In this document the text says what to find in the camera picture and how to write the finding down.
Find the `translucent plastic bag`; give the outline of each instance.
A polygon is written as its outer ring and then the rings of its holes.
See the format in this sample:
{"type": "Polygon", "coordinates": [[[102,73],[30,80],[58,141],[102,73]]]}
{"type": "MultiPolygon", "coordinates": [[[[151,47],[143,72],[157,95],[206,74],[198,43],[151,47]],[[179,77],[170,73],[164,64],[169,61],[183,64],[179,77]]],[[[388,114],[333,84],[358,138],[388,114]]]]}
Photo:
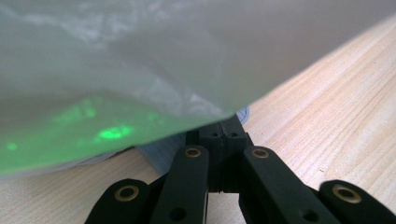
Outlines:
{"type": "Polygon", "coordinates": [[[394,0],[0,3],[0,176],[231,116],[394,0]]]}

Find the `plastic bag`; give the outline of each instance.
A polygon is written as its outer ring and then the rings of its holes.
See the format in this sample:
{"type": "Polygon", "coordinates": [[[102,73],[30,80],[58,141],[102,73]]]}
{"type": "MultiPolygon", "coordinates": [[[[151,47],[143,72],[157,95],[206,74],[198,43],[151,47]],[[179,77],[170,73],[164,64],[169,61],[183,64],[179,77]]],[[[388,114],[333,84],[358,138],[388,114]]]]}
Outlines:
{"type": "Polygon", "coordinates": [[[0,175],[231,116],[394,0],[0,3],[0,175]]]}

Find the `light wood grain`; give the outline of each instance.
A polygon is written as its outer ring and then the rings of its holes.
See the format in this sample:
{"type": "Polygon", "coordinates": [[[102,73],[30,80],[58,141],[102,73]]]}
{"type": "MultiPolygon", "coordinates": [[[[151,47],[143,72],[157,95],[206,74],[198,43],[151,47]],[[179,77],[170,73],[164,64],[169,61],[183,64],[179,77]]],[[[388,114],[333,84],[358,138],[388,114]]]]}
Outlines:
{"type": "MultiPolygon", "coordinates": [[[[343,179],[396,212],[396,17],[254,103],[245,128],[308,186],[343,179]]],[[[95,165],[1,181],[0,223],[83,223],[114,182],[157,177],[131,150],[95,165]]],[[[237,195],[210,195],[208,223],[244,223],[237,195]]]]}

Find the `brass screw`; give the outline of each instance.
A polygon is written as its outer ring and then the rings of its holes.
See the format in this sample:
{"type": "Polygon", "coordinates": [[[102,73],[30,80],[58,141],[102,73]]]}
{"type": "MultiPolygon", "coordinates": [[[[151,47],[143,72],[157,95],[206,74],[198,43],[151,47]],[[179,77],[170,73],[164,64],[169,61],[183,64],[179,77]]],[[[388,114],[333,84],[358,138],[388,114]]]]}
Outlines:
{"type": "Polygon", "coordinates": [[[114,194],[114,197],[116,198],[117,201],[126,203],[126,202],[129,202],[129,201],[135,199],[138,194],[139,194],[139,188],[137,186],[127,185],[127,186],[119,188],[116,191],[116,193],[114,194]],[[122,191],[126,190],[126,189],[131,189],[133,191],[133,193],[131,195],[127,195],[127,196],[121,195],[122,191]]]}
{"type": "Polygon", "coordinates": [[[332,193],[337,196],[337,198],[347,202],[347,203],[360,203],[361,196],[353,189],[349,189],[342,185],[334,185],[332,187],[332,193]]]}
{"type": "Polygon", "coordinates": [[[184,151],[184,155],[189,158],[196,158],[201,156],[201,150],[197,148],[188,148],[184,151]]]}
{"type": "Polygon", "coordinates": [[[264,150],[264,149],[262,149],[262,148],[255,148],[255,149],[253,149],[253,150],[251,151],[251,154],[252,154],[254,157],[259,158],[259,159],[266,159],[266,158],[268,158],[268,157],[270,156],[270,154],[269,154],[266,150],[264,150]]]}

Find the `wooden surface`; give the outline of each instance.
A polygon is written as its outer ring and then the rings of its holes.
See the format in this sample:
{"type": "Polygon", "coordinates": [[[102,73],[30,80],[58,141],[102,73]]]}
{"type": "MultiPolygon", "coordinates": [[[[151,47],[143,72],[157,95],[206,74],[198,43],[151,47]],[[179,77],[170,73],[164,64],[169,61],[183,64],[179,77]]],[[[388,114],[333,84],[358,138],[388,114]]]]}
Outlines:
{"type": "MultiPolygon", "coordinates": [[[[396,212],[396,17],[254,103],[245,129],[308,186],[343,179],[396,212]]],[[[83,223],[112,183],[157,177],[131,150],[95,165],[1,181],[0,223],[83,223]]],[[[210,195],[208,223],[244,223],[237,195],[210,195]]]]}

